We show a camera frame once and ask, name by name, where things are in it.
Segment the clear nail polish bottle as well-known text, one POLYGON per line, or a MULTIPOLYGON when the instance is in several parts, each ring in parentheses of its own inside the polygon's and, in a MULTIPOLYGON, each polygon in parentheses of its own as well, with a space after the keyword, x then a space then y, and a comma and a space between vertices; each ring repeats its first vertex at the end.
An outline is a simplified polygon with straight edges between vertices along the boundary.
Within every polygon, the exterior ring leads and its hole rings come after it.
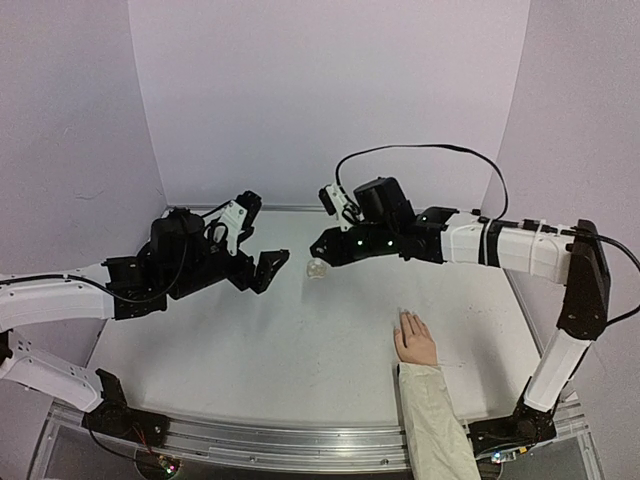
POLYGON ((328 264, 319 258, 312 258, 307 262, 306 275, 311 280, 319 280, 326 277, 328 264))

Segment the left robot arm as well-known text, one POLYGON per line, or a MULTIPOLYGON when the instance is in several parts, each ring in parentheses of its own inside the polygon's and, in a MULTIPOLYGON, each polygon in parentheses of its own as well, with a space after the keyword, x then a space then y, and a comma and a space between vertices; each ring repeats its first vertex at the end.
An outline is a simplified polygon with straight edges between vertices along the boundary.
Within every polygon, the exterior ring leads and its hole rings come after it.
POLYGON ((240 245, 254 232, 255 208, 225 205, 211 221, 175 208, 153 221, 148 241, 129 257, 62 273, 1 279, 1 377, 64 401, 116 437, 131 433, 133 411, 109 397, 117 377, 38 350, 16 328, 73 319, 130 320, 163 312, 221 281, 261 294, 289 259, 285 249, 258 257, 240 245))

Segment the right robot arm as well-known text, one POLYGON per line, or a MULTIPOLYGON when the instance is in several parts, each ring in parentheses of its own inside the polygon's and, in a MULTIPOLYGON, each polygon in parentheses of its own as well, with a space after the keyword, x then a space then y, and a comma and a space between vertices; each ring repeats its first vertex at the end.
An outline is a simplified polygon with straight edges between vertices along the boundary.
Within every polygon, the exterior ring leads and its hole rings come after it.
POLYGON ((320 235, 310 253, 332 267, 396 255, 496 268, 562 287, 556 331, 522 395, 530 410, 552 409, 606 328, 610 273, 590 221, 571 228, 438 206, 417 213, 392 177, 370 181, 352 197, 342 186, 329 184, 320 189, 319 199, 337 224, 320 235))

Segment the beige sleeved forearm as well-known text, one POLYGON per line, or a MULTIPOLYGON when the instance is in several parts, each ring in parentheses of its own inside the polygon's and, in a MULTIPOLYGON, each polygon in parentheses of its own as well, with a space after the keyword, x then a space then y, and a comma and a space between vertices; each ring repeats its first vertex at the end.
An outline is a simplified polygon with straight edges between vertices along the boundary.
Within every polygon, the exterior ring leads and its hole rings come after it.
POLYGON ((455 416, 441 370, 402 362, 398 385, 413 477, 478 479, 472 447, 455 416))

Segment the mannequin hand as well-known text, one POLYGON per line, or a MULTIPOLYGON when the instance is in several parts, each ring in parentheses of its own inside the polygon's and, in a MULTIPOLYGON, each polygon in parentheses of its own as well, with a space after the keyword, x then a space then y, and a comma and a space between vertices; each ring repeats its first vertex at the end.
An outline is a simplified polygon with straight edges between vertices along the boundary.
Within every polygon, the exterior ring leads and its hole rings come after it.
POLYGON ((424 322, 407 310, 399 313, 400 326, 394 329, 398 359, 403 363, 438 366, 436 343, 424 322))

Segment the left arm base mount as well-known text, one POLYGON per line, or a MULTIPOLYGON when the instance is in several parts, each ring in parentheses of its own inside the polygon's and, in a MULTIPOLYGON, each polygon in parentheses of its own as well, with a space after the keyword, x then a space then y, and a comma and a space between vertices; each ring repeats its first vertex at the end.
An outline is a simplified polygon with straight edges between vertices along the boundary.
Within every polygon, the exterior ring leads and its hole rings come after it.
POLYGON ((97 369, 96 374, 101 385, 100 403, 83 415, 82 426, 112 438, 161 447, 167 437, 169 418, 131 407, 116 375, 103 369, 97 369))

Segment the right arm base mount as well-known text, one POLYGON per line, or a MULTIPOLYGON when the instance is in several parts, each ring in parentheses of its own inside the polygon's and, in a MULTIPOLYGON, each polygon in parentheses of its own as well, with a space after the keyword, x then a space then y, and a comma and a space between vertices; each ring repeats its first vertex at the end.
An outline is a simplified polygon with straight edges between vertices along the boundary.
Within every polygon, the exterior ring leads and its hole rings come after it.
POLYGON ((549 409, 528 406, 524 395, 509 416, 475 421, 468 425, 467 438, 476 457, 507 449, 532 447, 556 437, 554 415, 558 400, 549 409))

